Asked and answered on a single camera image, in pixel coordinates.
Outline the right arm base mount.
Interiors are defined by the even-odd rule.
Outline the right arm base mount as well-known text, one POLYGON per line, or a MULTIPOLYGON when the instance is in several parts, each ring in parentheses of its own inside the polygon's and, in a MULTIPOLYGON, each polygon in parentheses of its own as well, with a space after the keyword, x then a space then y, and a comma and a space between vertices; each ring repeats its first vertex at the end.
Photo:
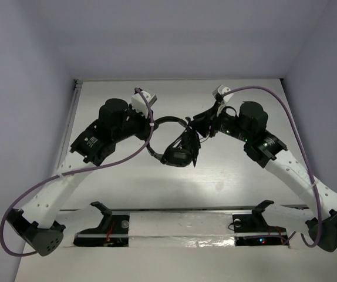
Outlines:
POLYGON ((236 214, 227 229, 235 235, 237 247, 289 246, 289 236, 283 227, 270 226, 263 219, 262 212, 274 202, 264 200, 249 214, 236 214))

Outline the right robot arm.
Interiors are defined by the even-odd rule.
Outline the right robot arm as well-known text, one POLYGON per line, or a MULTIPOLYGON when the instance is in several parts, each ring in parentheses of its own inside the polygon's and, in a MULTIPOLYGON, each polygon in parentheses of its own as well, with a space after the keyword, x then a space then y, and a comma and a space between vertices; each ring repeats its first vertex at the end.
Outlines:
POLYGON ((259 231, 283 227, 309 236, 318 247, 337 249, 337 193, 315 177, 267 131, 268 114, 257 102, 244 102, 231 116, 219 104, 193 117, 191 125, 203 137, 220 132, 244 142, 246 155, 286 184, 306 205, 299 210, 265 200, 253 209, 252 225, 259 231))

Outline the black headset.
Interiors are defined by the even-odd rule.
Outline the black headset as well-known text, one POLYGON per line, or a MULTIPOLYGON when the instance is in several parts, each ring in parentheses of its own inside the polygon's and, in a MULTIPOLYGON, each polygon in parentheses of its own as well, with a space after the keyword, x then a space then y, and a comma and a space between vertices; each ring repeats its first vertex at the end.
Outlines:
POLYGON ((192 163, 195 167, 201 144, 197 131, 190 125, 190 117, 181 119, 175 116, 164 116, 156 119, 154 123, 156 125, 154 129, 158 129, 158 127, 164 123, 178 123, 184 128, 184 131, 168 145, 163 153, 157 153, 150 144, 148 144, 146 149, 150 156, 167 166, 186 167, 192 163))

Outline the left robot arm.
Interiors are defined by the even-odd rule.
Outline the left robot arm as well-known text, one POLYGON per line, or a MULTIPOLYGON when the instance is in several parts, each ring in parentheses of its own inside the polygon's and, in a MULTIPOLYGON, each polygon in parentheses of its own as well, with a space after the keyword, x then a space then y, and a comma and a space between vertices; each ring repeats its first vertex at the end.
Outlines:
POLYGON ((69 224, 69 220, 58 216, 60 209, 91 173, 128 162, 147 147, 154 130, 151 107, 155 101, 154 95, 138 90, 130 103, 116 98, 105 102, 101 116, 72 143, 55 174, 28 189, 8 207, 0 224, 0 243, 6 253, 29 255, 7 248, 7 223, 32 248, 31 255, 44 257, 59 247, 69 224), (139 137, 143 144, 127 157, 105 163, 116 145, 131 136, 139 137))

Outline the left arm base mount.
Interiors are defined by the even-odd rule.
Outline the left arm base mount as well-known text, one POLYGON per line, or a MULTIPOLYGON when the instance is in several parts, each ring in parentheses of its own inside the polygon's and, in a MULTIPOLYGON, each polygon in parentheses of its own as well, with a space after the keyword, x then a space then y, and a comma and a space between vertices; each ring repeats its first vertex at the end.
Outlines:
POLYGON ((101 202, 92 202, 90 205, 102 218, 96 227, 77 232, 73 244, 76 247, 128 247, 130 215, 113 214, 101 202))

